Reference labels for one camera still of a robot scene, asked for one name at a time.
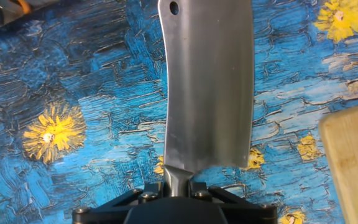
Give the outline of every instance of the cleaver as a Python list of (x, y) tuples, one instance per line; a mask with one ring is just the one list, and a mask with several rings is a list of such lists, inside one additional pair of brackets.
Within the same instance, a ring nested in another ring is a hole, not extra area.
[(164, 194), (195, 173), (247, 167), (254, 100), (250, 0), (159, 0), (168, 70)]

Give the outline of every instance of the hole in blade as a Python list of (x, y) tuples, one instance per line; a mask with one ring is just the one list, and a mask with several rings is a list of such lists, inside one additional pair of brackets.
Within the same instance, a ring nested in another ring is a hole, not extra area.
[(169, 9), (171, 10), (172, 14), (177, 15), (179, 13), (178, 3), (171, 2), (171, 4), (169, 4)]

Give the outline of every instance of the blue painted background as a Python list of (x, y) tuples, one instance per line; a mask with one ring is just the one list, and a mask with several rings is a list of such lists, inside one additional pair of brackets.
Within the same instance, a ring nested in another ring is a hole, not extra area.
[[(318, 121), (358, 105), (358, 35), (334, 44), (313, 22), (321, 2), (255, 0), (252, 145), (260, 169), (215, 167), (195, 177), (280, 216), (344, 223)], [(162, 179), (167, 73), (157, 0), (63, 1), (0, 29), (0, 223), (71, 223)], [(23, 132), (50, 102), (80, 106), (84, 146), (51, 164), (29, 159)], [(322, 156), (302, 160), (312, 135)]]

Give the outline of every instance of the screw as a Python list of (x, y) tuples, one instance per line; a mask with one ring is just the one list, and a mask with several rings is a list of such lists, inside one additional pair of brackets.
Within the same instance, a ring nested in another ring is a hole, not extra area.
[(142, 192), (143, 189), (133, 189), (132, 191), (136, 194), (136, 193)]
[(82, 206), (82, 207), (80, 207), (80, 208), (77, 208), (77, 209), (75, 210), (75, 212), (78, 213), (78, 214), (82, 214), (82, 213), (87, 213), (87, 212), (89, 212), (90, 210), (91, 210), (90, 207), (88, 207), (88, 206)]
[(194, 193), (195, 198), (209, 197), (210, 193), (206, 190), (199, 190)]
[(150, 200), (150, 199), (156, 199), (158, 197), (158, 195), (153, 192), (144, 192), (144, 193), (142, 193), (141, 197), (146, 200)]

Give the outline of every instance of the black metal holder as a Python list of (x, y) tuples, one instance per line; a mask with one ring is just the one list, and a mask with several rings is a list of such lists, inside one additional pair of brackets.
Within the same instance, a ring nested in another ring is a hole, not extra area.
[(145, 184), (98, 208), (73, 211), (73, 224), (277, 224), (277, 207), (250, 203), (220, 187), (190, 182), (187, 197), (163, 197), (163, 184)]

